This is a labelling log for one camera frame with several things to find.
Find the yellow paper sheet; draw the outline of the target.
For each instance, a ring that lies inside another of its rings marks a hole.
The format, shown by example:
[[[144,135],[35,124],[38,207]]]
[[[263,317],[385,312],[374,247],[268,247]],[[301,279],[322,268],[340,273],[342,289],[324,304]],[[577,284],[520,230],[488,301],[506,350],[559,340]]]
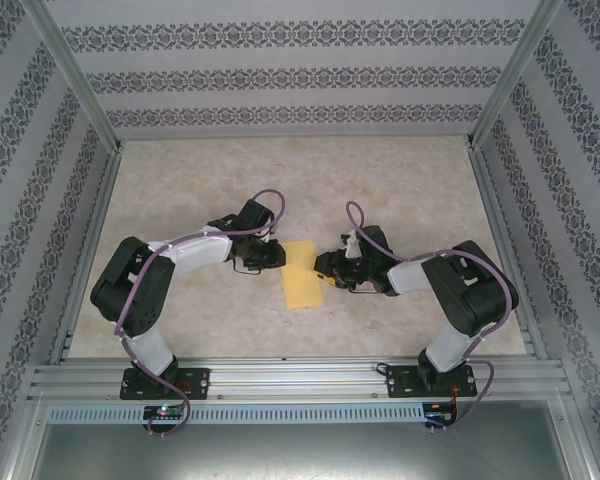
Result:
[[[315,251],[311,241],[289,241],[282,244],[286,264],[281,269],[286,308],[320,307],[324,304],[321,282],[314,271]]]

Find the small controller board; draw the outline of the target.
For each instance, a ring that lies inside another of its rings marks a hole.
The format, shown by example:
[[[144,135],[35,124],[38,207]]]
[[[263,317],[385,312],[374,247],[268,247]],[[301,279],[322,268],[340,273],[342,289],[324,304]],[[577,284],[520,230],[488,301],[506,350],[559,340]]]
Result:
[[[149,420],[181,420],[184,415],[184,410],[180,406],[175,405],[160,405],[160,406],[145,406],[143,411],[143,419]]]
[[[458,413],[456,403],[425,403],[423,411],[428,423],[445,426],[453,424]]]

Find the grey metal panel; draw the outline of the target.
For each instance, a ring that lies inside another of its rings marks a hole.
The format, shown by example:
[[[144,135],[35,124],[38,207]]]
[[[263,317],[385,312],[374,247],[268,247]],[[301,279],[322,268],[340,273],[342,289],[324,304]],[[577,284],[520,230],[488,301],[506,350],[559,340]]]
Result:
[[[571,480],[544,432],[489,441],[410,426],[53,425],[34,480]]]

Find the aluminium mounting rail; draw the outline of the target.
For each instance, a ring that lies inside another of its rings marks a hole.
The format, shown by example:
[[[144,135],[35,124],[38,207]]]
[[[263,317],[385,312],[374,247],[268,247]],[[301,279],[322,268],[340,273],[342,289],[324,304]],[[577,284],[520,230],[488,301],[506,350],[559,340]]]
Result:
[[[388,400],[386,380],[370,357],[183,358],[207,368],[211,403],[327,403]],[[116,402],[128,362],[121,358],[70,358],[34,369],[29,401],[48,404]],[[555,400],[573,396],[563,364],[529,355],[478,358],[475,382],[490,401]]]

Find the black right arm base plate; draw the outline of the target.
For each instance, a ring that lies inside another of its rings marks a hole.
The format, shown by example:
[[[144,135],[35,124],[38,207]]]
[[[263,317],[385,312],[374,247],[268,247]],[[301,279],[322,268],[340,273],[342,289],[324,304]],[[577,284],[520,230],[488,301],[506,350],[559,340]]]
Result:
[[[425,373],[416,365],[390,366],[386,382],[390,398],[474,398],[478,394],[473,369],[467,364],[444,373],[435,369]]]

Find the aluminium side rail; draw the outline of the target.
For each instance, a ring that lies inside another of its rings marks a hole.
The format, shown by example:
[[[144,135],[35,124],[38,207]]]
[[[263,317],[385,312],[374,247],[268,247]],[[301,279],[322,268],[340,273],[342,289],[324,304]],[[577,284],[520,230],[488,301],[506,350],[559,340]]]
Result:
[[[121,143],[102,171],[97,196],[86,225],[69,290],[60,311],[59,323],[45,360],[46,364],[56,365],[62,361],[65,342],[75,329],[124,148],[125,144]]]
[[[538,327],[533,302],[529,299],[526,284],[509,237],[505,217],[500,209],[487,167],[481,153],[476,152],[474,149],[468,150],[468,158],[485,209],[495,248],[501,262],[501,269],[517,288],[519,294],[519,305],[516,315],[525,348],[536,359],[548,360],[550,356],[547,353]]]

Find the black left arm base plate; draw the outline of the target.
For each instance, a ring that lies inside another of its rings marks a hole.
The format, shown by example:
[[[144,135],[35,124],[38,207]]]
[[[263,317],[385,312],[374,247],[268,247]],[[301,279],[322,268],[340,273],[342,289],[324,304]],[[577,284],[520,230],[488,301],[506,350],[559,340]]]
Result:
[[[210,370],[205,368],[178,368],[166,371],[162,378],[183,392],[190,400],[206,400]],[[152,379],[136,367],[124,371],[119,397],[122,400],[177,400],[180,395]]]

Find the aluminium frame post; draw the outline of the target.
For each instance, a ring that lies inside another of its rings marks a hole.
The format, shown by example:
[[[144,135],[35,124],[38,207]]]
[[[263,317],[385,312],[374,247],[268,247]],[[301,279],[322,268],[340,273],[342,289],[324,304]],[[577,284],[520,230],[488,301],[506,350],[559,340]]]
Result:
[[[469,151],[475,151],[485,141],[562,2],[563,0],[539,0],[518,44],[497,80],[493,92],[484,105],[473,131],[466,137]]]
[[[121,140],[117,137],[104,108],[74,56],[61,28],[49,11],[46,1],[20,1],[105,148],[109,153],[117,154]]]

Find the aluminium lower frame bar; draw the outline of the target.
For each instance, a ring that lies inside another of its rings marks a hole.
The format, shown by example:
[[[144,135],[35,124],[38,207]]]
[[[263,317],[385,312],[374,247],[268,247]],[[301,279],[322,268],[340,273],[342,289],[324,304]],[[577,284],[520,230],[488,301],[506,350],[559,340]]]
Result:
[[[44,397],[25,402],[15,435],[10,441],[0,480],[32,480],[44,439],[49,406]]]
[[[573,399],[549,402],[554,429],[570,480],[600,480],[600,469]]]

